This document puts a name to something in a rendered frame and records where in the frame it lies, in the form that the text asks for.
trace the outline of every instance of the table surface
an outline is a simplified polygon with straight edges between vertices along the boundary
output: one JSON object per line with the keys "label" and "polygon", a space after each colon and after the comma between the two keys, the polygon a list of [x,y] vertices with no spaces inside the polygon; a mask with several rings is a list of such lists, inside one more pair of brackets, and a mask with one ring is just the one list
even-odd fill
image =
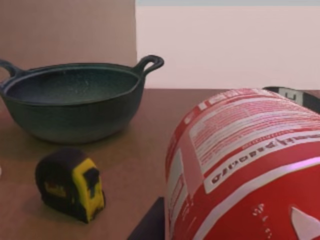
{"label": "table surface", "polygon": [[106,140],[77,146],[97,164],[106,209],[84,224],[45,206],[35,167],[61,145],[21,130],[0,102],[0,240],[125,240],[165,193],[165,156],[175,127],[202,100],[221,90],[147,89],[129,127]]}

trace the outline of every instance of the white triangle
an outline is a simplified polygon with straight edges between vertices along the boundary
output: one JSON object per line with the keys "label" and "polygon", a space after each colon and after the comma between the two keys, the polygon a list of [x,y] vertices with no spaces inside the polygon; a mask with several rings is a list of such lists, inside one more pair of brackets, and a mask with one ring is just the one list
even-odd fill
{"label": "white triangle", "polygon": [[312,240],[320,236],[320,221],[292,207],[291,221],[299,240]]}

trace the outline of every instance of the white wall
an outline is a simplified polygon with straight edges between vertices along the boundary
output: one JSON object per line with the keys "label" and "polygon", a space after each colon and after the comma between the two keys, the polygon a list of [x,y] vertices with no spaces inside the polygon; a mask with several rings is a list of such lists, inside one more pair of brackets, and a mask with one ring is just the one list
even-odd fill
{"label": "white wall", "polygon": [[137,6],[138,58],[162,56],[147,88],[320,89],[320,7]]}

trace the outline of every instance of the cylindrical container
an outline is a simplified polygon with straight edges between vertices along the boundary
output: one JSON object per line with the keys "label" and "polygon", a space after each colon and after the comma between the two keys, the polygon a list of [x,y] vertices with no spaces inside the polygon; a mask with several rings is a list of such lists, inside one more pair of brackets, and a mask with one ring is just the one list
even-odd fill
{"label": "cylindrical container", "polygon": [[165,170],[170,240],[320,239],[320,116],[276,93],[200,103]]}

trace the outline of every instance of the black and white object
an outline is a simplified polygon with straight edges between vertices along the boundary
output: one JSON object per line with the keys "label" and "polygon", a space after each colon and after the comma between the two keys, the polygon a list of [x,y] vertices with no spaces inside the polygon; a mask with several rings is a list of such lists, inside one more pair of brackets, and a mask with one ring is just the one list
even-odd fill
{"label": "black and white object", "polygon": [[292,88],[281,86],[268,86],[264,87],[264,90],[268,90],[277,94],[280,94],[287,99],[294,101],[295,103],[310,109],[320,114],[320,99],[304,91],[295,90]]}

